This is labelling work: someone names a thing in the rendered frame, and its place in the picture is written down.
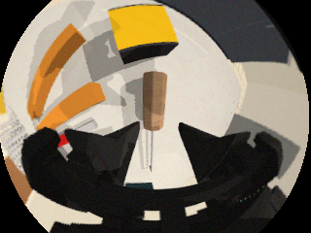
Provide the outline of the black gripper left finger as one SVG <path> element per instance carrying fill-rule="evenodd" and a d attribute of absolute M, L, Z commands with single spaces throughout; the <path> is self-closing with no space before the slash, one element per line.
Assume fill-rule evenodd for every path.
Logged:
<path fill-rule="evenodd" d="M 67 143 L 70 143 L 71 149 L 98 156 L 98 159 L 104 164 L 105 170 L 108 170 L 116 180 L 116 185 L 123 186 L 139 131 L 140 121 L 135 121 L 127 127 L 104 136 L 92 132 L 75 131 L 70 128 L 65 129 L 63 135 L 66 135 Z"/>

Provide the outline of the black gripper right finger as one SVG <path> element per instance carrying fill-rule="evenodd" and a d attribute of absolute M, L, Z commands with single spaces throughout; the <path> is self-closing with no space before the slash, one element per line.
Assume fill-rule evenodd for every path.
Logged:
<path fill-rule="evenodd" d="M 198 183 L 209 182 L 211 171 L 228 154 L 229 148 L 246 143 L 250 139 L 250 132 L 232 133 L 226 136 L 214 136 L 205 131 L 199 131 L 193 125 L 179 123 L 179 135 L 190 157 L 191 168 L 194 171 L 195 180 Z"/>

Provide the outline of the orange flat bar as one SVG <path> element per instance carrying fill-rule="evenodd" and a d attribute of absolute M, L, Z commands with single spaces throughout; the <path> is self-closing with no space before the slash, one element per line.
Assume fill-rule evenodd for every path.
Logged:
<path fill-rule="evenodd" d="M 98 102 L 106 100 L 101 89 L 100 84 L 88 82 L 75 90 L 74 93 L 70 93 L 65 100 L 62 100 L 55 105 L 54 109 L 51 109 L 51 112 L 44 117 L 44 120 L 40 121 L 36 131 L 40 131 L 40 128 L 49 127 L 54 129 L 61 127 L 65 120 L 77 116 L 78 113 L 84 112 L 86 108 L 90 108 L 90 106 L 94 106 Z"/>
<path fill-rule="evenodd" d="M 28 109 L 26 109 L 32 120 L 44 113 L 44 104 L 47 104 L 47 96 L 50 97 L 50 89 L 59 71 L 63 65 L 66 65 L 67 59 L 70 59 L 74 51 L 77 51 L 85 42 L 86 39 L 71 22 L 69 27 L 66 27 L 62 34 L 59 32 L 57 38 L 54 39 L 43 62 L 39 63 L 34 82 L 32 82 L 30 100 L 28 100 Z"/>

